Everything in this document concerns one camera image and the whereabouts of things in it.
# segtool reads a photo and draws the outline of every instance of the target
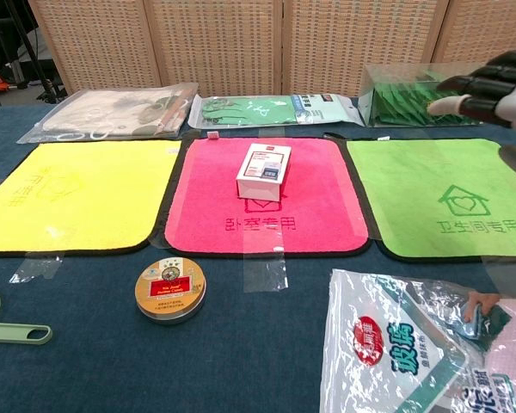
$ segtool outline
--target green plastic handle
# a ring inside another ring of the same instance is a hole
[[[28,338],[32,331],[45,331],[46,334],[41,338]],[[40,346],[49,342],[51,338],[52,329],[47,325],[0,323],[0,342]]]

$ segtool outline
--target woven screen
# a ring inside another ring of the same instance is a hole
[[[143,0],[30,0],[67,91],[160,86]]]
[[[284,93],[356,96],[365,63],[429,62],[445,0],[285,0]]]
[[[435,62],[485,62],[516,49],[516,0],[451,0]]]
[[[145,0],[163,84],[202,96],[280,92],[281,0]]]

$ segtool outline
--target blue tablecloth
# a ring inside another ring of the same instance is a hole
[[[15,142],[49,109],[0,108],[0,179],[34,148]],[[516,133],[497,126],[285,128],[286,136],[324,132],[516,144]],[[23,258],[0,258],[0,322],[48,324],[54,333],[44,346],[0,344],[0,411],[317,412],[332,268],[496,290],[481,263],[397,262],[376,244],[360,256],[287,259],[289,287],[278,293],[244,293],[241,260],[196,259],[208,280],[204,307],[184,324],[161,326],[140,313],[133,291],[140,272],[165,256],[153,246],[122,256],[69,256],[52,279],[21,284],[9,279]]]

